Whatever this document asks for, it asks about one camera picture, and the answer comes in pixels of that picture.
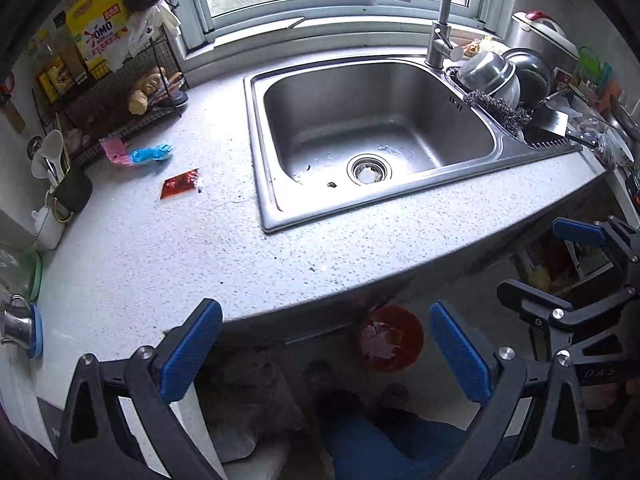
faucet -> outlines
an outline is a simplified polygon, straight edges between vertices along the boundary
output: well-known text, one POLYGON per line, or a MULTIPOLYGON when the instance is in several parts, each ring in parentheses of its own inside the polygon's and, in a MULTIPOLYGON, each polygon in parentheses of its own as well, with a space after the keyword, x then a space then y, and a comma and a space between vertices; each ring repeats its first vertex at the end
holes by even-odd
POLYGON ((451 10, 451 0, 440 0, 440 12, 438 21, 433 22, 431 29, 431 37, 429 40, 429 49, 424 62, 434 70, 442 70, 444 59, 452 61, 461 61, 465 55, 461 46, 458 46, 449 39, 450 27, 449 12, 451 10))

rice cooker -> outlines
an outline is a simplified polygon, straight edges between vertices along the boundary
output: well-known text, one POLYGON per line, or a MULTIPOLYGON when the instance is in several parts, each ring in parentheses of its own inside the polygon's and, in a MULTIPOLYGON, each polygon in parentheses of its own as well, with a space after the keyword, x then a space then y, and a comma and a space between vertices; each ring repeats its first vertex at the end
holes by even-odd
POLYGON ((516 12, 504 43, 511 48, 519 46, 535 50, 551 68, 557 66, 571 74, 578 64, 578 49, 566 38, 562 28, 540 10, 528 14, 516 12))

yellow detergent bottle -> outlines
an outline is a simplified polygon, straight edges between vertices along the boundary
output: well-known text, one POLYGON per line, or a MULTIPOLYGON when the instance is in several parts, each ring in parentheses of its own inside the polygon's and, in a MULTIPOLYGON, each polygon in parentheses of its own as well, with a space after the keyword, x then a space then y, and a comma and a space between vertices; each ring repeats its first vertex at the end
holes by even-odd
POLYGON ((79 0, 69 9, 66 26, 95 78, 108 73, 94 69, 104 61, 104 49, 128 34, 129 15, 122 0, 79 0))

shoe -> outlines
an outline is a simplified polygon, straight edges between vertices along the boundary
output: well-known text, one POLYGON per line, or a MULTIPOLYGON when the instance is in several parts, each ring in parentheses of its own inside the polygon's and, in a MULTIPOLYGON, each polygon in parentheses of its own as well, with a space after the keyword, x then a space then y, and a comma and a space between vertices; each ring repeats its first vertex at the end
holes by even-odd
POLYGON ((391 383, 386 386, 374 404, 374 410, 383 408, 395 408, 411 412, 411 396, 409 389, 404 384, 391 383))
POLYGON ((327 361, 313 361, 302 373, 309 395, 318 400, 320 397, 337 390, 338 380, 334 369, 327 361))

sink rim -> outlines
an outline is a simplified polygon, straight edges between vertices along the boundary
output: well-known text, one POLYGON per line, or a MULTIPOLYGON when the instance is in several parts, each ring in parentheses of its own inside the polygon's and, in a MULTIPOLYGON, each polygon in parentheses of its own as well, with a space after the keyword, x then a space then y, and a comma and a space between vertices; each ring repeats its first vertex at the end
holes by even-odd
POLYGON ((493 150, 485 156, 440 168, 430 168, 406 174, 393 180, 383 180, 366 186, 354 186, 354 189, 345 190, 342 188, 339 197, 335 193, 332 195, 330 188, 325 190, 321 186, 310 186, 309 184, 303 186, 283 170, 270 132, 264 106, 264 94, 273 84, 296 73, 314 72, 339 66, 380 62, 403 63, 424 70, 430 76, 436 77, 441 84, 446 86, 462 102, 465 96, 464 91, 448 80, 444 72, 433 71, 421 63, 423 59, 424 57, 421 56, 398 56, 397 54, 374 56, 354 54, 354 56, 341 56, 319 62, 295 63, 245 76, 244 87, 252 158, 260 205, 260 218, 265 232, 276 232, 312 219, 319 219, 330 214, 339 214, 350 208, 382 200, 390 200, 412 191, 428 189, 483 173, 491 173, 499 169, 581 149, 579 145, 568 144, 549 150, 535 150, 514 139, 484 110, 472 106, 472 111, 482 121, 494 140, 493 150), (310 192, 313 197, 305 197, 310 192))

